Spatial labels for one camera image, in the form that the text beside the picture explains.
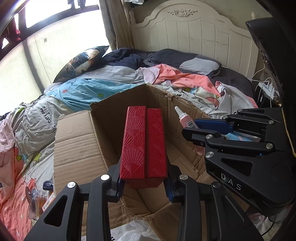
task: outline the curtain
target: curtain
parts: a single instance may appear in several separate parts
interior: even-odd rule
[[[121,0],[99,0],[106,37],[112,50],[134,48]]]

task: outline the power strip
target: power strip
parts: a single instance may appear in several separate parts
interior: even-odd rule
[[[265,95],[272,100],[276,101],[279,96],[279,92],[275,90],[272,83],[268,83],[267,85],[264,82],[258,83],[259,87],[262,88],[262,90],[265,92]]]

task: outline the red box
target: red box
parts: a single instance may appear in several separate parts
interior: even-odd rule
[[[132,188],[155,188],[167,177],[161,109],[128,107],[120,178]]]
[[[134,188],[145,188],[146,106],[130,106],[126,114],[120,178]]]
[[[146,187],[158,187],[167,177],[165,135],[161,109],[146,109]]]

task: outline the white bottle cap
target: white bottle cap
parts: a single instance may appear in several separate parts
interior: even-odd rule
[[[180,108],[178,106],[175,106],[175,111],[177,112],[177,114],[179,115],[179,119],[182,119],[184,116],[186,116],[187,114],[184,113],[182,110],[180,110]]]

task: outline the white headboard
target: white headboard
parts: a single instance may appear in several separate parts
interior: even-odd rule
[[[205,3],[170,0],[157,6],[142,23],[135,23],[131,17],[136,49],[171,48],[202,54],[247,78],[254,74],[258,48],[250,33]]]

